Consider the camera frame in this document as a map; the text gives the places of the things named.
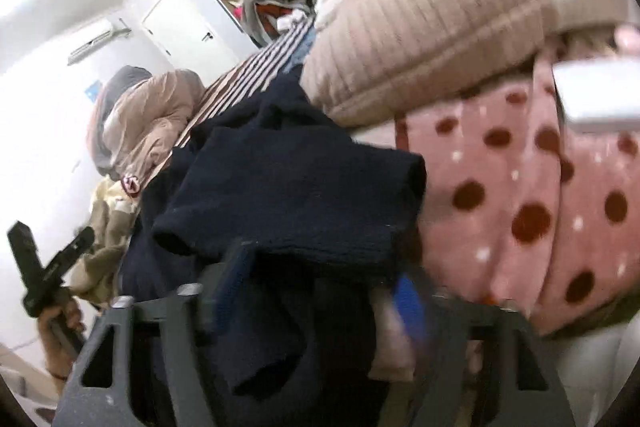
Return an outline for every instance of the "polka dot blanket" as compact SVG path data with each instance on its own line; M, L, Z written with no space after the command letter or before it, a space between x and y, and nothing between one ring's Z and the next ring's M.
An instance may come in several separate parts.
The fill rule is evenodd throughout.
M601 55L549 42L532 74L354 136L424 156L418 225L435 282L470 301L512 301L540 333L640 282L640 133L562 124L552 65L563 48L565 59Z

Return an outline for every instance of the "white door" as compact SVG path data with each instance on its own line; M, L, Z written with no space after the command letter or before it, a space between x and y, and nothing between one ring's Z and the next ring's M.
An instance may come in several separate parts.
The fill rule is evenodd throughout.
M239 62L190 0L160 0L142 24L175 68L195 71L205 86Z

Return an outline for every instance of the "striped fabric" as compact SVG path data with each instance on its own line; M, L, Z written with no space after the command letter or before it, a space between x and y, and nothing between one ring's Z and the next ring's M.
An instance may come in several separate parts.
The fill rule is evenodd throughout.
M184 147L189 142L191 129L197 124L221 114L254 92L267 89L313 27L313 24L313 18L307 19L213 82L205 91L193 119L187 124L175 146ZM147 184L164 168L169 158L171 158L171 153L154 169Z

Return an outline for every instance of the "pillow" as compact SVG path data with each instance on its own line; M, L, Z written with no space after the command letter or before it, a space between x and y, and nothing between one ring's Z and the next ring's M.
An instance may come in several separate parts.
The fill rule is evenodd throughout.
M338 124L374 124L519 65L546 36L637 10L633 0L344 0L301 84Z

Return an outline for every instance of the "person's arm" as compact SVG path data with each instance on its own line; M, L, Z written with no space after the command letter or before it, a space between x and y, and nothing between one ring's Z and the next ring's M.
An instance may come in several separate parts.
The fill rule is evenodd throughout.
M65 349L63 349L62 344L60 344L49 328L49 321L63 312L66 317L66 325L69 328L76 331L85 330L84 324L82 323L82 312L75 299L71 299L64 310L62 306L45 308L37 321L38 334L40 335L40 341L44 348L45 367L56 384L58 394L62 394L66 379L69 377L69 374L71 374L71 367L75 362Z

